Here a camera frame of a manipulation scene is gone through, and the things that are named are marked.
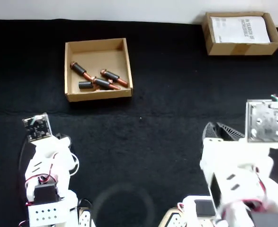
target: black fabric surface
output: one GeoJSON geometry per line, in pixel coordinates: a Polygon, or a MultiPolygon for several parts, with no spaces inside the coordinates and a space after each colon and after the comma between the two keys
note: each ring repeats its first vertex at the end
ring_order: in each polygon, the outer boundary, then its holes
{"type": "MultiPolygon", "coordinates": [[[[0,226],[26,218],[16,190],[22,118],[47,112],[54,133],[80,159],[70,188],[94,201],[117,183],[144,188],[158,226],[189,194],[207,194],[199,168],[202,130],[220,121],[244,131],[245,102],[278,94],[278,51],[269,57],[210,57],[201,26],[100,21],[0,21],[0,226]],[[64,42],[126,37],[131,99],[70,104],[64,42]]],[[[278,181],[278,153],[273,154],[278,181]]],[[[98,227],[141,226],[143,202],[119,194],[98,227]]]]}

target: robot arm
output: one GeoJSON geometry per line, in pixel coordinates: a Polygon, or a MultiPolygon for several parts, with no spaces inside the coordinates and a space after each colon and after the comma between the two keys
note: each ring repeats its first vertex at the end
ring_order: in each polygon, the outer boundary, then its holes
{"type": "Polygon", "coordinates": [[[70,139],[52,135],[47,114],[23,122],[28,141],[36,146],[25,172],[30,227],[78,226],[78,198],[69,190],[69,181],[79,160],[69,149],[70,139]]]}
{"type": "MultiPolygon", "coordinates": [[[[215,204],[213,226],[278,227],[278,184],[269,178],[269,152],[278,149],[278,97],[272,97],[248,100],[245,135],[221,123],[204,129],[200,167],[215,204]]],[[[198,209],[186,199],[184,219],[199,226],[198,209]]]]}

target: black cylinder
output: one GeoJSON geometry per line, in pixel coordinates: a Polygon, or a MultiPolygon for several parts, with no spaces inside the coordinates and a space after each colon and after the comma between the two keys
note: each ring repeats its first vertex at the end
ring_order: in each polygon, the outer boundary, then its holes
{"type": "Polygon", "coordinates": [[[102,87],[106,87],[106,88],[110,88],[109,85],[110,83],[106,80],[103,80],[103,79],[99,79],[99,78],[96,78],[95,79],[95,83],[99,86],[102,86],[102,87]]]}
{"type": "Polygon", "coordinates": [[[109,79],[112,79],[114,82],[116,82],[120,78],[118,75],[110,71],[104,71],[103,75],[109,79]]]}
{"type": "Polygon", "coordinates": [[[83,75],[84,72],[86,72],[86,70],[84,68],[82,68],[78,63],[74,63],[71,64],[71,69],[74,70],[76,73],[78,73],[79,75],[83,75]]]}
{"type": "Polygon", "coordinates": [[[93,88],[93,84],[89,81],[79,82],[80,89],[93,88]]]}

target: white wall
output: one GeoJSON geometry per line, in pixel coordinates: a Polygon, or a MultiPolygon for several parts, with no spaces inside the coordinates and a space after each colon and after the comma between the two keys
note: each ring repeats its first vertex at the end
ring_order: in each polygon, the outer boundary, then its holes
{"type": "Polygon", "coordinates": [[[206,11],[267,11],[278,0],[0,0],[0,19],[73,19],[199,23],[206,11]]]}

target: open cardboard box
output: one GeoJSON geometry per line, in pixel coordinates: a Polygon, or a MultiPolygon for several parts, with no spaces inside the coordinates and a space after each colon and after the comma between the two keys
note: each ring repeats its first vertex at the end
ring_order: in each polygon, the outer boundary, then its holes
{"type": "Polygon", "coordinates": [[[272,55],[278,49],[278,31],[269,13],[238,12],[238,13],[206,13],[202,22],[208,55],[272,55]],[[269,44],[235,44],[216,43],[210,17],[263,17],[269,35],[269,44]]]}
{"type": "Polygon", "coordinates": [[[90,40],[65,43],[65,94],[69,102],[94,99],[130,97],[133,93],[133,81],[125,38],[90,40]],[[70,68],[72,61],[77,62],[92,77],[105,79],[100,75],[102,69],[117,74],[128,82],[121,90],[79,89],[79,82],[86,81],[70,68]]]}

